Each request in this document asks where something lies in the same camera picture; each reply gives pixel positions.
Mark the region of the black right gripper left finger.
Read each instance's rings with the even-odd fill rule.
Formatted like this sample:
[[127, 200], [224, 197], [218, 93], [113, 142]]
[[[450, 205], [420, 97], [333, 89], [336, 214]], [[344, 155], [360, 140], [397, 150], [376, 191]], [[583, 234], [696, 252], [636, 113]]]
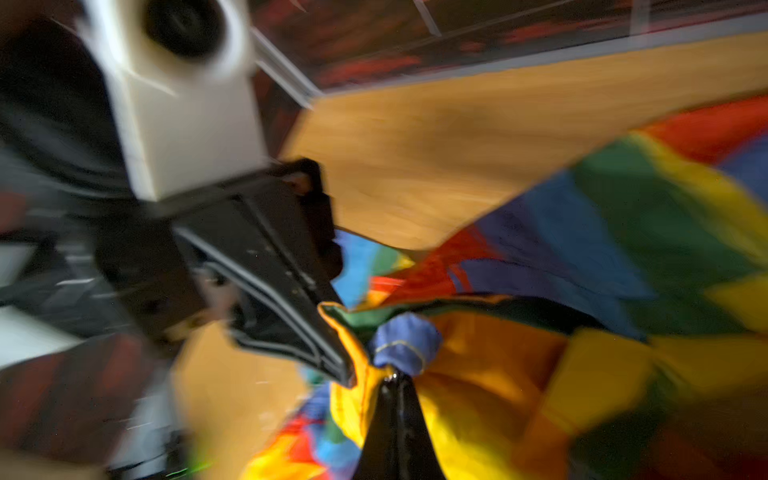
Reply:
[[397, 479], [397, 387], [399, 378], [385, 379], [377, 390], [374, 414], [369, 425], [354, 480]]

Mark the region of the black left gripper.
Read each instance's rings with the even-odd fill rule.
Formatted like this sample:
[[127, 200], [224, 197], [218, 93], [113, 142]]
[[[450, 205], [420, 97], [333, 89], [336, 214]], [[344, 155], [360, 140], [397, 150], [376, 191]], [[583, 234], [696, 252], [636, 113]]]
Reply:
[[162, 348], [220, 320], [241, 349], [351, 386], [352, 360], [318, 311], [342, 265], [321, 167], [300, 159], [100, 218], [95, 301]]

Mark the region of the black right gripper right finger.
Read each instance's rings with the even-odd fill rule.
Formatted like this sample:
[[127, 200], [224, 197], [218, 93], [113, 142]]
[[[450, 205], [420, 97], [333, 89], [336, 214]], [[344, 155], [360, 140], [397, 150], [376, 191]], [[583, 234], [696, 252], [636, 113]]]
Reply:
[[397, 478], [445, 480], [413, 379], [399, 372], [395, 384]]

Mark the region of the rainbow striped zip jacket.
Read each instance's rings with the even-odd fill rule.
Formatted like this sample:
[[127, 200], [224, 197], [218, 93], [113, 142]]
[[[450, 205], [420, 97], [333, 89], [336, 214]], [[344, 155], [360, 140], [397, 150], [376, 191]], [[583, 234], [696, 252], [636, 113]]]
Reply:
[[351, 479], [399, 372], [446, 479], [763, 479], [767, 98], [631, 130], [318, 311], [354, 384], [246, 479]]

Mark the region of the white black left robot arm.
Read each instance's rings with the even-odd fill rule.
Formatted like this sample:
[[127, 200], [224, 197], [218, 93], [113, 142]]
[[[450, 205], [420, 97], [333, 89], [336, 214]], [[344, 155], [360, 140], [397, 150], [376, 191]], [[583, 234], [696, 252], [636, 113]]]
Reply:
[[170, 402], [183, 326], [349, 385], [318, 313], [341, 269], [319, 165], [278, 163], [244, 1], [1, 5], [5, 479], [181, 479]]

